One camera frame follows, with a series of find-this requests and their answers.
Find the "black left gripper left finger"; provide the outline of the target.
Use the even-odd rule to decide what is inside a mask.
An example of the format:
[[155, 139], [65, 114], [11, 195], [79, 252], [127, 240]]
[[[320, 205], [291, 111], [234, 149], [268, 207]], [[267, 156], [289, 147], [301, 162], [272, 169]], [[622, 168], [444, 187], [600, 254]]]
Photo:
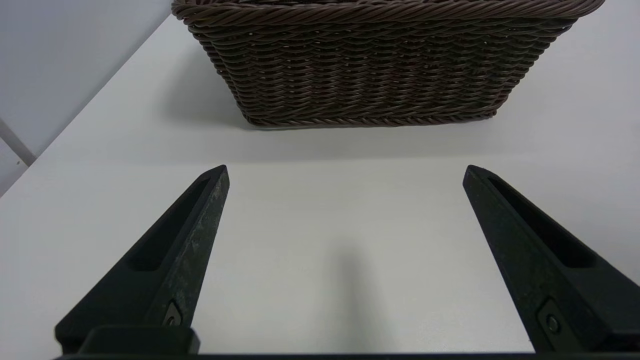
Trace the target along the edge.
[[55, 326], [65, 356], [189, 356], [192, 321], [230, 188], [202, 173]]

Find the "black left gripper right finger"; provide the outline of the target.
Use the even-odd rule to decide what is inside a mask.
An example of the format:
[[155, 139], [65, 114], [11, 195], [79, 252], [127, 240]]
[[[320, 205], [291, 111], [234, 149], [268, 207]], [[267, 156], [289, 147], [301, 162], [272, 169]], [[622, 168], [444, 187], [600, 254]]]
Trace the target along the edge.
[[633, 280], [495, 173], [462, 186], [537, 353], [638, 353]]

